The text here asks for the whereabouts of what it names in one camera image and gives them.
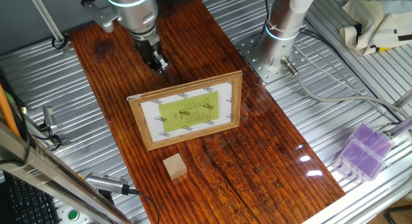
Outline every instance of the black cable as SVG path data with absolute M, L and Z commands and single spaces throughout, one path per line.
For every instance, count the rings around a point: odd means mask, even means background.
M 40 136 L 33 135 L 33 134 L 32 134 L 32 136 L 38 138 L 39 140 L 49 140 L 49 139 L 51 139 L 51 136 L 49 136 L 49 137 L 40 137 Z
M 58 141 L 57 145 L 55 148 L 50 149 L 51 151 L 56 151 L 59 149 L 59 147 L 62 145 L 62 140 L 59 138 L 58 135 L 53 135 L 52 138 L 56 139 Z
M 268 4 L 268 0 L 265 0 L 265 6 L 266 6 L 266 21 L 263 24 L 262 32 L 260 33 L 260 35 L 263 34 L 263 32 L 265 31 L 265 27 L 269 22 L 269 4 Z
M 98 9 L 103 10 L 103 9 L 105 9 L 105 8 L 108 8 L 108 7 L 110 7 L 110 5 L 106 5 L 106 6 L 102 7 L 102 8 L 98 8 Z
M 153 203 L 154 209 L 157 212 L 157 224 L 160 223 L 160 212 L 159 209 L 157 208 L 157 205 L 155 203 L 155 201 L 153 201 L 148 195 L 141 193 L 140 191 L 137 191 L 136 189 L 129 189 L 129 193 L 130 194 L 137 194 L 137 195 L 141 195 L 144 198 L 146 198 L 147 200 L 149 200 L 151 203 Z
M 310 22 L 309 22 L 306 18 L 305 18 L 305 21 L 306 21 L 309 25 L 311 25 Z M 366 89 L 368 89 L 374 97 L 378 98 L 378 96 L 377 96 L 377 95 L 371 90 L 371 88 L 362 80 L 362 78 L 359 77 L 359 75 L 356 73 L 356 71 L 346 62 L 346 60 L 342 57 L 342 55 L 337 51 L 337 49 L 336 49 L 328 40 L 326 40 L 324 37 L 320 36 L 318 33 L 315 33 L 315 32 L 313 32 L 313 31 L 310 31 L 310 30 L 307 30 L 307 29 L 304 29 L 304 28 L 301 28 L 301 29 L 299 30 L 299 32 L 304 33 L 304 34 L 307 34 L 307 35 L 309 35 L 309 36 L 311 36 L 311 37 L 314 37 L 314 38 L 316 38 L 316 39 L 319 39 L 320 41 L 322 41 L 323 43 L 325 43 L 327 46 L 329 46 L 329 47 L 333 50 L 333 52 L 334 52 L 334 53 L 343 61 L 343 63 L 349 68 L 349 70 L 352 71 L 352 73 L 360 80 L 360 82 L 365 85 Z M 401 119 L 399 119 L 399 117 L 398 117 L 396 114 L 394 114 L 394 112 L 392 112 L 392 110 L 390 110 L 386 105 L 382 105 L 382 106 L 383 106 L 389 113 L 391 113 L 391 115 L 392 115 L 395 119 L 397 119 L 399 122 L 401 122 Z
M 24 117 L 24 113 L 22 112 L 21 107 L 17 107 L 17 108 L 19 110 L 21 120 L 23 122 L 23 130 L 24 130 L 24 135 L 26 137 L 26 143 L 27 143 L 26 154 L 24 156 L 24 164 L 26 164 L 28 155 L 30 154 L 30 133 L 28 132 L 26 118 Z
M 63 34 L 63 38 L 64 38 L 63 43 L 60 46 L 56 46 L 54 43 L 56 41 L 56 38 L 53 37 L 53 39 L 51 40 L 51 45 L 58 50 L 63 49 L 67 45 L 67 42 L 70 40 L 70 37 L 66 34 Z
M 6 163 L 14 163 L 20 167 L 25 165 L 25 163 L 22 162 L 21 160 L 0 160 L 0 165 L 6 164 Z
M 62 145 L 62 140 L 60 139 L 60 137 L 59 137 L 58 135 L 51 135 L 51 134 L 49 133 L 49 136 L 48 136 L 48 137 L 40 137 L 40 136 L 37 136 L 37 135 L 32 135 L 32 136 L 38 138 L 39 140 L 51 140 L 51 139 L 57 140 L 57 145 L 56 145 L 56 147 L 50 149 L 51 151 L 56 151 L 56 150 L 58 150 L 59 147 L 61 147 L 61 145 Z
M 181 3 L 188 3 L 188 2 L 191 2 L 193 0 L 161 0 L 161 1 L 165 1 L 169 4 L 181 4 Z

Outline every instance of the wooden picture frame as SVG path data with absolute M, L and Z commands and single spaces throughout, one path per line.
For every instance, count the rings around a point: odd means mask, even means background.
M 224 124 L 219 124 L 216 126 L 210 126 L 208 128 L 203 128 L 203 129 L 193 131 L 193 132 L 188 131 L 185 134 L 173 136 L 170 138 L 161 136 L 161 138 L 167 138 L 167 139 L 153 141 L 153 138 L 152 138 L 153 136 L 150 132 L 150 129 L 149 129 L 149 126 L 146 120 L 146 117 L 148 116 L 148 114 L 147 113 L 145 114 L 144 109 L 142 108 L 143 103 L 156 102 L 159 100 L 161 101 L 162 98 L 171 98 L 171 96 L 173 95 L 181 95 L 184 93 L 190 93 L 191 91 L 199 91 L 199 89 L 207 89 L 207 88 L 210 88 L 211 86 L 217 87 L 220 85 L 226 85 L 225 83 L 229 83 L 232 86 L 231 101 L 230 99 L 226 100 L 228 102 L 231 102 L 231 116 L 229 117 L 226 116 L 227 118 L 230 119 L 230 122 L 226 122 Z M 172 86 L 169 88 L 159 89 L 156 91 L 151 91 L 151 92 L 143 93 L 140 95 L 134 95 L 134 96 L 128 97 L 127 101 L 129 102 L 133 115 L 135 116 L 135 120 L 139 128 L 140 134 L 142 135 L 142 139 L 143 139 L 146 150 L 150 151 L 153 149 L 157 149 L 159 147 L 164 147 L 164 146 L 175 144 L 178 142 L 183 142 L 183 141 L 190 140 L 193 138 L 198 138 L 201 136 L 205 136 L 205 135 L 217 133 L 220 131 L 228 130 L 234 127 L 238 127 L 239 120 L 240 120 L 241 84 L 242 84 L 242 71 L 235 71 L 233 73 L 227 73 L 224 75 L 219 75 L 219 76 L 211 77 L 208 79 L 197 80 L 194 82 L 181 84 L 178 86 Z

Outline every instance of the wooden block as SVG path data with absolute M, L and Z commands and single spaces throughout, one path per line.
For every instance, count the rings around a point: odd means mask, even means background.
M 165 164 L 166 170 L 172 180 L 187 173 L 185 162 L 183 162 L 179 153 L 165 159 L 163 163 Z

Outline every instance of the purple plastic box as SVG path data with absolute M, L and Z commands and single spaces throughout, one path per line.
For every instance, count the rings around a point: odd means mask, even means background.
M 394 142 L 369 124 L 361 124 L 345 142 L 340 165 L 357 177 L 372 181 L 385 166 Z
M 352 140 L 348 144 L 341 154 L 341 160 L 344 162 L 343 167 L 369 181 L 375 179 L 385 166 L 384 160 L 357 140 Z
M 385 158 L 394 144 L 384 133 L 366 124 L 360 124 L 356 131 L 350 136 L 350 139 L 353 138 L 356 138 L 381 158 Z

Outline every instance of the gray cable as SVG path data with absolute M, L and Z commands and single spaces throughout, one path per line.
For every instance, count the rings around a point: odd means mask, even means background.
M 301 85 L 302 89 L 309 95 L 311 96 L 313 99 L 316 99 L 318 101 L 321 102 L 342 102 L 342 101 L 349 101 L 349 100 L 369 100 L 372 102 L 377 102 L 380 104 L 384 104 L 387 105 L 387 107 L 391 108 L 392 110 L 396 111 L 397 113 L 401 114 L 404 118 L 409 118 L 409 116 L 403 112 L 403 110 L 397 108 L 396 106 L 394 106 L 393 104 L 390 104 L 389 102 L 383 101 L 379 98 L 373 98 L 373 97 L 368 97 L 368 96 L 352 96 L 352 97 L 344 97 L 344 98 L 322 98 L 319 97 L 315 94 L 313 94 L 312 92 L 309 91 L 309 89 L 303 84 L 303 81 L 301 79 L 301 77 L 299 76 L 299 74 L 295 75 L 296 80 L 298 81 L 298 83 Z

